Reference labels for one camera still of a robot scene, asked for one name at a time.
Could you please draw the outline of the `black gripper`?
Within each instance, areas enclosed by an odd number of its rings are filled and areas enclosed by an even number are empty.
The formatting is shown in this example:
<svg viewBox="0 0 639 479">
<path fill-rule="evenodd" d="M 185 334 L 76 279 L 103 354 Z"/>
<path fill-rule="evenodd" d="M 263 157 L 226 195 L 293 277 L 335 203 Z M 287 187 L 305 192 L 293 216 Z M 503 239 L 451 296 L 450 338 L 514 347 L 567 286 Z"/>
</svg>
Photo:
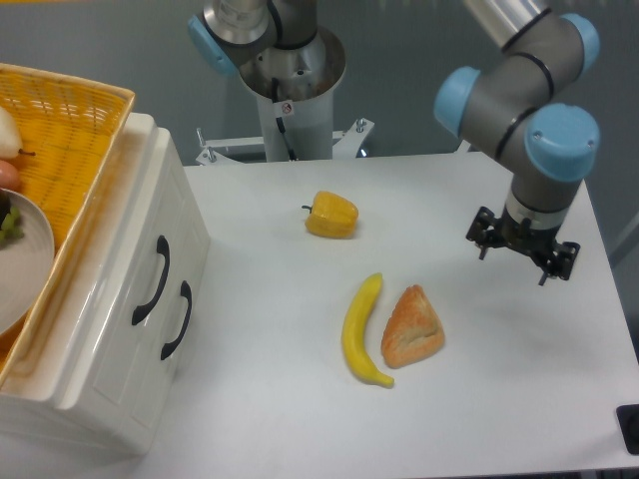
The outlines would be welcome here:
<svg viewBox="0 0 639 479">
<path fill-rule="evenodd" d="M 542 270 L 538 282 L 543 286 L 548 279 L 568 280 L 580 252 L 580 244 L 574 241 L 558 243 L 559 227 L 535 229 L 530 219 L 516 221 L 504 209 L 499 218 L 487 207 L 481 207 L 466 234 L 466 239 L 479 249 L 479 259 L 484 260 L 488 251 L 506 247 L 536 261 Z"/>
</svg>

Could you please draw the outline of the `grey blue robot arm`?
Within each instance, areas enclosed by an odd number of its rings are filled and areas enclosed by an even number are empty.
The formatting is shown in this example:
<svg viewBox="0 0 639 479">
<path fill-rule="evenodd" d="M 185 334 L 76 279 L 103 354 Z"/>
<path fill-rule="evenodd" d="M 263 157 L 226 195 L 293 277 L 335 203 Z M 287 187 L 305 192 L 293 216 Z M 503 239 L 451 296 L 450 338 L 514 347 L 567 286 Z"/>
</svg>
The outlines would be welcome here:
<svg viewBox="0 0 639 479">
<path fill-rule="evenodd" d="M 529 257 L 544 278 L 568 279 L 579 246 L 556 238 L 600 143 L 593 117 L 555 96 L 596 61 L 600 40 L 576 14 L 543 1 L 469 1 L 467 11 L 503 54 L 489 73 L 462 67 L 440 86 L 437 122 L 512 174 L 503 212 L 476 214 L 481 251 Z M 188 24 L 193 44 L 223 75 L 239 75 L 258 103 L 270 161 L 335 154 L 332 94 L 345 71 L 338 38 L 313 1 L 214 1 Z"/>
</svg>

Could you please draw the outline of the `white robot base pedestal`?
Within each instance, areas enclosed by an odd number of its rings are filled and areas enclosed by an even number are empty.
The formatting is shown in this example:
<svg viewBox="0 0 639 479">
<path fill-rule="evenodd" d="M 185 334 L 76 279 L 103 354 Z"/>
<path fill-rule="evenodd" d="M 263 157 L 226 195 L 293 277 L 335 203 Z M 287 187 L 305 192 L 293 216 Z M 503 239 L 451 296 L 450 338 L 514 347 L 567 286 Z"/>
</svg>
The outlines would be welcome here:
<svg viewBox="0 0 639 479">
<path fill-rule="evenodd" d="M 333 128 L 333 94 L 346 69 L 341 41 L 319 27 L 309 43 L 297 49 L 271 47 L 240 68 L 225 62 L 213 44 L 204 43 L 206 58 L 219 71 L 238 74 L 257 104 L 262 148 L 268 162 L 354 159 L 374 122 L 358 118 L 345 131 Z"/>
</svg>

